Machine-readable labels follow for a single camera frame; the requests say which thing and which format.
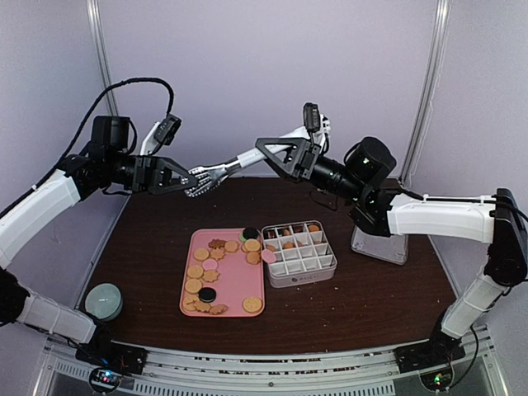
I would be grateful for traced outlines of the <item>metal serving tongs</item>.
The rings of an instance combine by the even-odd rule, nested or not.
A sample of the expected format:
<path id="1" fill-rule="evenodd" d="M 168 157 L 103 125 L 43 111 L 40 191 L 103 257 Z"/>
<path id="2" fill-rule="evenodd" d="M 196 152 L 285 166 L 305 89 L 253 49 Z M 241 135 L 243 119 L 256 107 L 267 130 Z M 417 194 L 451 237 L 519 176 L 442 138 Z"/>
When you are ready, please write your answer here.
<path id="1" fill-rule="evenodd" d="M 223 163 L 197 166 L 188 172 L 197 180 L 197 185 L 185 190 L 189 198 L 196 198 L 218 187 L 225 179 L 247 167 L 263 161 L 266 156 L 258 149 L 251 148 Z"/>

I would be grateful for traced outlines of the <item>brown leaf shaped cookie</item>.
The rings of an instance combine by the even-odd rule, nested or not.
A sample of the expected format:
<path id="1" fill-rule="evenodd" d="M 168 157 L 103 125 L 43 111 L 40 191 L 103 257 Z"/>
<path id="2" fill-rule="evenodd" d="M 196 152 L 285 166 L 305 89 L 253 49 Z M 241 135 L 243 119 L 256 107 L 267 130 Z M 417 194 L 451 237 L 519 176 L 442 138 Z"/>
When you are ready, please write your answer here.
<path id="1" fill-rule="evenodd" d="M 210 242 L 208 243 L 208 247 L 211 249 L 224 248 L 225 244 L 225 240 L 214 238 L 210 240 Z"/>

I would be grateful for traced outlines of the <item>flower shaped tan cookie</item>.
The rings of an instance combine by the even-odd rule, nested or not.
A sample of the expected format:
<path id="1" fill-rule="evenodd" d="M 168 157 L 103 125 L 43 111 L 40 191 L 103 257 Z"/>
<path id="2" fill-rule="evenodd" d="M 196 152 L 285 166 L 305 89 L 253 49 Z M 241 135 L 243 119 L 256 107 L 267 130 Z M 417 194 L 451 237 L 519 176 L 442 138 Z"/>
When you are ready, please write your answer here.
<path id="1" fill-rule="evenodd" d="M 225 313 L 229 307 L 225 304 L 215 304 L 210 307 L 209 314 L 211 315 L 221 315 Z"/>

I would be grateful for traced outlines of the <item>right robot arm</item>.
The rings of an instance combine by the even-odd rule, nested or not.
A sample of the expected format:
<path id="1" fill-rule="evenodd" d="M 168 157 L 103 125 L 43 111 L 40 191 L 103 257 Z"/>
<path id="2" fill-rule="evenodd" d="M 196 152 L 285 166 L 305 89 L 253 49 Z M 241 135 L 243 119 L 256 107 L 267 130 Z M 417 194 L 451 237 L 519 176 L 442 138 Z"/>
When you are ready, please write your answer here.
<path id="1" fill-rule="evenodd" d="M 326 158 L 305 138 L 260 138 L 257 149 L 284 179 L 307 181 L 321 191 L 347 200 L 355 226 L 371 236 L 431 235 L 484 243 L 488 259 L 476 279 L 441 316 L 423 357 L 440 364 L 455 341 L 507 290 L 527 277 L 527 218 L 504 188 L 476 198 L 429 197 L 382 185 L 395 158 L 377 138 L 366 137 L 343 163 Z"/>

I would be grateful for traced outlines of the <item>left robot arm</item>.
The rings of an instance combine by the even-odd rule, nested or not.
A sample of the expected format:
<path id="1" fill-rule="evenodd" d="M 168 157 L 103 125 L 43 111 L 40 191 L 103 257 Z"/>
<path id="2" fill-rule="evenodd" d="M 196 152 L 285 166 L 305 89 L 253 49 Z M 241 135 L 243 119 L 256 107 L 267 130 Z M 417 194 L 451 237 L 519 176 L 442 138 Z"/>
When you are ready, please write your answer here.
<path id="1" fill-rule="evenodd" d="M 93 318 L 46 298 L 22 286 L 8 272 L 15 256 L 39 231 L 64 211 L 86 200 L 96 191 L 113 184 L 131 193 L 161 195 L 184 191 L 197 180 L 174 160 L 157 155 L 169 145 L 181 120 L 174 115 L 154 124 L 134 153 L 129 138 L 130 118 L 98 116 L 92 124 L 92 137 L 79 154 L 69 154 L 42 185 L 1 218 L 1 323 L 22 323 L 73 342 L 87 344 L 87 354 L 101 366 L 118 360 L 118 347 L 96 334 Z"/>

